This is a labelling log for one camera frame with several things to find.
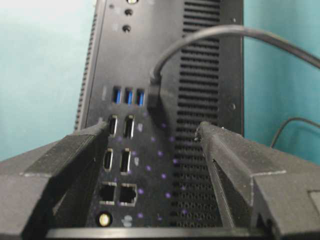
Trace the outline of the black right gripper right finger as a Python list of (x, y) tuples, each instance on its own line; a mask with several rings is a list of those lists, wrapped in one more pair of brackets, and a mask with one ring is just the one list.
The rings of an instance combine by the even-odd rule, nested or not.
[(199, 141), (222, 225), (259, 228), (276, 240), (320, 237), (320, 167), (200, 123)]

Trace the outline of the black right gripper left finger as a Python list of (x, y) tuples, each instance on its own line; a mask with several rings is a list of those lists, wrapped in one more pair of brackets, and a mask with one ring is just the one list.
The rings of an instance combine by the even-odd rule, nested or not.
[(102, 121), (0, 163), (0, 238), (43, 239), (54, 208), (101, 160), (109, 125)]

